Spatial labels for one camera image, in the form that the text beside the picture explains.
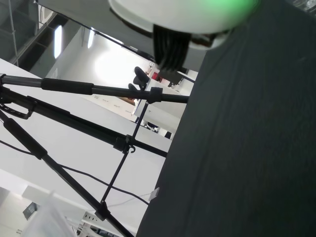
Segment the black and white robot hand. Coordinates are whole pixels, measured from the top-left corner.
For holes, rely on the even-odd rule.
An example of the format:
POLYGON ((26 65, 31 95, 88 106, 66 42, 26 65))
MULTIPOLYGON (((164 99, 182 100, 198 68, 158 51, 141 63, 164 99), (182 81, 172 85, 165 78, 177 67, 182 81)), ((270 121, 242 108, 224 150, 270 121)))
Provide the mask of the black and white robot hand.
POLYGON ((150 35, 161 70, 179 70, 190 48, 222 45, 255 11, 257 0, 111 0, 111 11, 127 26, 150 35))

